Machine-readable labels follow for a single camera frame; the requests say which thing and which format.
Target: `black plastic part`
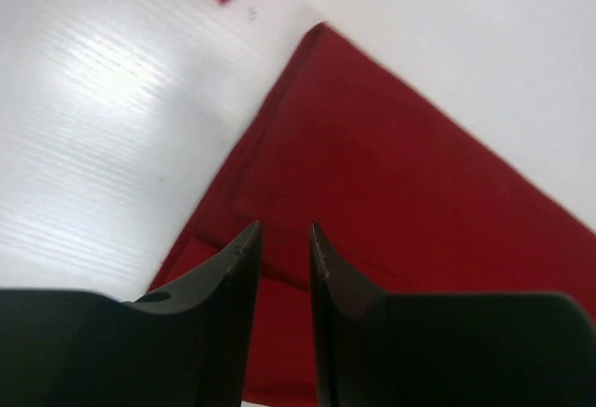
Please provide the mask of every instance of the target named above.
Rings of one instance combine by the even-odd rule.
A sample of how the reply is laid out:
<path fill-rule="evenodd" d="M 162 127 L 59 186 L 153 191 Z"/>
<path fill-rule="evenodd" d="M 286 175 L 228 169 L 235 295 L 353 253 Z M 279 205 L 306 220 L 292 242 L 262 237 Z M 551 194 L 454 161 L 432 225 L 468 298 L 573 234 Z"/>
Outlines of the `black plastic part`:
<path fill-rule="evenodd" d="M 596 332 L 566 296 L 390 294 L 317 225 L 310 268 L 321 406 L 596 406 Z"/>
<path fill-rule="evenodd" d="M 0 291 L 2 406 L 238 406 L 261 229 L 135 303 Z"/>

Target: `white surface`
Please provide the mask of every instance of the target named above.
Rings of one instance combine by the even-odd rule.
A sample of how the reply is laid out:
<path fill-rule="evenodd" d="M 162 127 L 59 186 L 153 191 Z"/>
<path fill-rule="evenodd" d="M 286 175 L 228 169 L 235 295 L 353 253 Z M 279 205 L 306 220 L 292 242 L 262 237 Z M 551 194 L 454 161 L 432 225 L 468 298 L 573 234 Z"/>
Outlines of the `white surface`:
<path fill-rule="evenodd" d="M 596 227 L 596 0 L 0 1 L 0 286 L 141 295 L 318 20 Z"/>

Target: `white table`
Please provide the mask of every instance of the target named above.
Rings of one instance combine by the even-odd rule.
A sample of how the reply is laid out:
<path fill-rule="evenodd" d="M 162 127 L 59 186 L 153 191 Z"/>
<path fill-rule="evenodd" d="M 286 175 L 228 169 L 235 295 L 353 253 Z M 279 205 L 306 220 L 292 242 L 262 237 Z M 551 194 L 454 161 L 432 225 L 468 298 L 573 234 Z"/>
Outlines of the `white table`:
<path fill-rule="evenodd" d="M 596 0 L 0 0 L 0 285 L 141 295 L 330 20 L 596 227 Z"/>

